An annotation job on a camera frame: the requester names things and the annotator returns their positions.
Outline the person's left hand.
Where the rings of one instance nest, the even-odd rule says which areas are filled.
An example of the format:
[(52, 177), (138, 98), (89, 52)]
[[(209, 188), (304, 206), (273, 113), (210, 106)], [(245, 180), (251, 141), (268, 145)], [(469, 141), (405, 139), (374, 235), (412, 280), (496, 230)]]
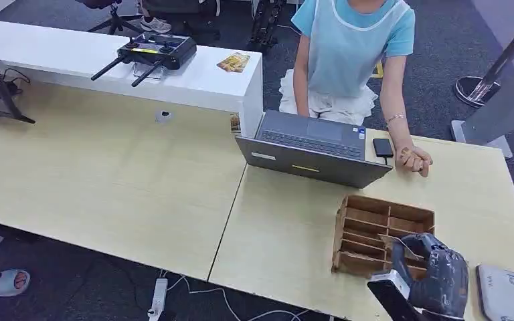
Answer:
[(432, 164), (430, 154), (417, 146), (396, 147), (396, 167), (399, 169), (428, 177)]

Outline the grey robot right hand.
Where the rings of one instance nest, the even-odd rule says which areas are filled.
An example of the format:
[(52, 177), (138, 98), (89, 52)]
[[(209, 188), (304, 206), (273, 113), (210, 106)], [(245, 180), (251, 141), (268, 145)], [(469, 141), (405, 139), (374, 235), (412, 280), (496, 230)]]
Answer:
[[(426, 274), (412, 277), (405, 250), (422, 256)], [(463, 256), (431, 233), (410, 234), (392, 245), (392, 267), (410, 288), (408, 320), (463, 320), (468, 300), (468, 265)]]

